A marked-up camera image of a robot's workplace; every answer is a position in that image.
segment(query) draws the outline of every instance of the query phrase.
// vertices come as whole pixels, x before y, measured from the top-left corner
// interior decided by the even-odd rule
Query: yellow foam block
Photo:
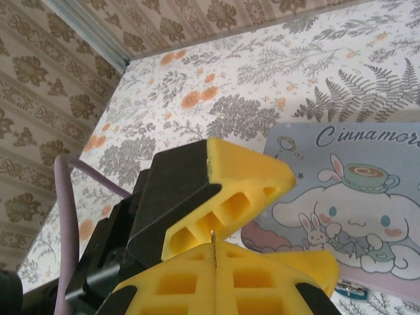
[[[297,251],[263,254],[269,259],[299,270],[320,285],[329,297],[332,296],[339,279],[339,265],[330,251]]]
[[[296,185],[284,162],[217,138],[207,140],[207,172],[221,191],[167,229],[163,261],[210,242],[211,230],[224,240]]]
[[[128,285],[137,288],[125,315],[310,315],[295,285],[320,287],[313,278],[332,283],[338,266],[324,251],[292,254],[257,254],[224,241],[207,243],[125,280],[114,292]],[[307,270],[308,265],[295,263],[296,270],[290,267],[293,259],[324,264]]]

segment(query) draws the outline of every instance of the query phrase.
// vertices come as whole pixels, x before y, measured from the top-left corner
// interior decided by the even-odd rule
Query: cartoon illustration
[[[278,158],[279,155],[283,152],[283,150],[293,152],[297,148],[295,141],[288,136],[279,136],[277,138],[277,142],[280,146],[280,150],[277,152],[277,154],[274,158]]]
[[[313,188],[290,203],[277,203],[272,210],[276,221],[290,228],[302,225],[311,246],[330,250],[345,265],[369,273],[392,272],[402,279],[419,279],[420,229],[416,224],[420,222],[420,206],[405,196],[387,194],[400,179],[372,165],[343,167],[335,155],[331,155],[331,162],[333,169],[320,171],[318,180],[336,183]],[[296,209],[299,220],[290,215]],[[322,243],[324,231],[327,237]],[[318,243],[312,242],[315,233]]]
[[[321,232],[320,220],[315,213],[310,214],[310,220],[304,213],[299,213],[299,221],[301,222],[304,230],[308,233],[307,239],[303,240],[304,250],[317,251],[324,249],[324,244],[327,241],[327,236]]]

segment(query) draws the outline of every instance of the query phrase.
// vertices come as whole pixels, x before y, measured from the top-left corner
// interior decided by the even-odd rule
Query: brown damask wallpaper
[[[76,0],[131,57],[351,0]]]
[[[0,25],[0,269],[15,270],[55,202],[55,157],[82,151],[120,76],[41,0],[0,0]]]

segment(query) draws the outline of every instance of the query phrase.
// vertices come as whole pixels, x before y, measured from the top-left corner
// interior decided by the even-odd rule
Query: black object
[[[93,315],[119,282],[161,263],[166,230],[220,190],[209,183],[206,140],[156,154],[133,195],[96,226],[66,299]]]
[[[146,268],[159,264],[166,230],[220,190],[209,183],[206,140],[156,154],[127,244],[130,256]]]
[[[22,315],[52,315],[57,299],[58,279],[37,287],[24,295]]]
[[[314,315],[341,315],[329,297],[319,287],[303,282],[298,283],[296,289]]]
[[[144,270],[126,254],[125,246],[147,178],[148,170],[142,171],[133,195],[117,204],[108,219],[98,222],[66,290],[66,299],[75,310],[95,314],[119,282]]]
[[[113,292],[99,308],[96,315],[124,315],[136,292],[137,288],[133,285]]]
[[[0,310],[5,315],[20,313],[22,282],[15,272],[0,270]]]

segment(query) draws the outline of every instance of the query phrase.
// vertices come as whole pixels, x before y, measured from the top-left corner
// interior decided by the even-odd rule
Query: patterned wallpaper
[[[351,0],[76,0],[131,57]]]
[[[420,0],[370,1],[135,60],[81,159],[130,190],[154,154],[208,137],[262,152],[280,122],[419,123],[419,79]],[[83,252],[119,198],[81,171],[72,180]],[[54,207],[19,271],[25,291],[58,276],[59,231]],[[333,301],[343,315],[420,314],[377,291]]]
[[[0,269],[55,202],[53,163],[80,154],[119,74],[41,0],[0,0]]]

